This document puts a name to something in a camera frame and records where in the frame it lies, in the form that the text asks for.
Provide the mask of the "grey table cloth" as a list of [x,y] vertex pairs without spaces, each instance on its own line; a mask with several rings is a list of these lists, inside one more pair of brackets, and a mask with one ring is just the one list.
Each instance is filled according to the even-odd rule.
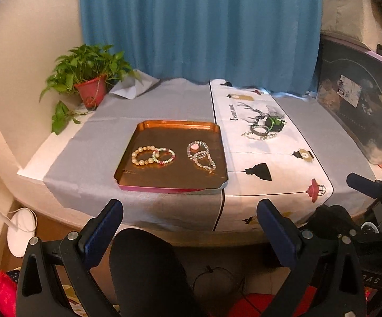
[[350,173],[374,178],[314,99],[173,79],[133,100],[106,96],[43,180],[88,215],[115,198],[128,225],[251,232],[265,198],[296,223],[324,203],[359,214],[365,198],[347,186]]

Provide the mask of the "dark storage bin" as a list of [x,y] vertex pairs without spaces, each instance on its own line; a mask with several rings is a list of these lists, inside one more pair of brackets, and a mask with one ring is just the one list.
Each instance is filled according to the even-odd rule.
[[318,102],[370,163],[382,165],[382,56],[324,35],[319,56]]

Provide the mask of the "dark green bangle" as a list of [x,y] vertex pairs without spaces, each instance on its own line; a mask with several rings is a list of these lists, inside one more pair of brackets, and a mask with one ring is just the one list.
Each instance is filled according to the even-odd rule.
[[251,124],[249,126],[249,130],[252,134],[259,137],[266,137],[270,133],[270,130],[268,128],[266,128],[264,125],[259,124]]

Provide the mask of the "white printed table runner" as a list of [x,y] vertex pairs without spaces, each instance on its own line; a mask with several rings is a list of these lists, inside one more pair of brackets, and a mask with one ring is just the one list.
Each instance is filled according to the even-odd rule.
[[[304,222],[332,196],[333,185],[299,129],[263,89],[239,90],[212,80],[210,90],[228,171],[215,230],[259,230],[256,208],[263,199],[294,223]],[[249,126],[264,125],[268,116],[284,119],[282,131],[252,134]]]

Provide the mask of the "beige fabric storage box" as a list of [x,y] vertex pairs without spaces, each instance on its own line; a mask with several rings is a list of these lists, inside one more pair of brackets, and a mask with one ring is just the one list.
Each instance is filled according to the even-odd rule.
[[323,0],[321,33],[371,51],[382,46],[382,5],[378,0]]

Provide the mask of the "white standing fan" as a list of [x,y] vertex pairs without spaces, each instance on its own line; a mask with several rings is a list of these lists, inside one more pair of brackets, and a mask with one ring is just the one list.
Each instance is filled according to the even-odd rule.
[[18,208],[4,214],[0,211],[0,221],[7,227],[6,240],[9,251],[16,258],[22,258],[29,240],[36,236],[38,220],[36,213],[29,208]]

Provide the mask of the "potted green plant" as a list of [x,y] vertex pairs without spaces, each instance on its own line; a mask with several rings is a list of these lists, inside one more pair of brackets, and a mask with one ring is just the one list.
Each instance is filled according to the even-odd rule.
[[95,110],[115,84],[127,79],[141,81],[141,75],[126,61],[124,52],[113,52],[113,47],[82,44],[60,55],[39,98],[49,91],[78,95],[87,110]]

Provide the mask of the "orange metal tray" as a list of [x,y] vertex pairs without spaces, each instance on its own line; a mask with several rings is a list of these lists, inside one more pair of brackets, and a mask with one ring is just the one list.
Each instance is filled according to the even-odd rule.
[[[187,145],[207,143],[210,153],[190,160]],[[218,193],[228,184],[219,125],[213,122],[140,122],[114,173],[122,190],[146,193]]]

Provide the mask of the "green black jewelry piece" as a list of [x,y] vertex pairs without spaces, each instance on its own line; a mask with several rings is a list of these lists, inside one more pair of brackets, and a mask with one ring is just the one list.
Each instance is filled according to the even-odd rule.
[[281,132],[285,126],[284,119],[280,119],[279,117],[266,117],[264,128],[268,132]]

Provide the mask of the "blue curtain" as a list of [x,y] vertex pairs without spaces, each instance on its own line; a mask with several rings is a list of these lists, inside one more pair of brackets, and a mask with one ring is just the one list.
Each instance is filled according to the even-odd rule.
[[113,45],[153,77],[298,94],[314,76],[321,2],[79,0],[84,41]]

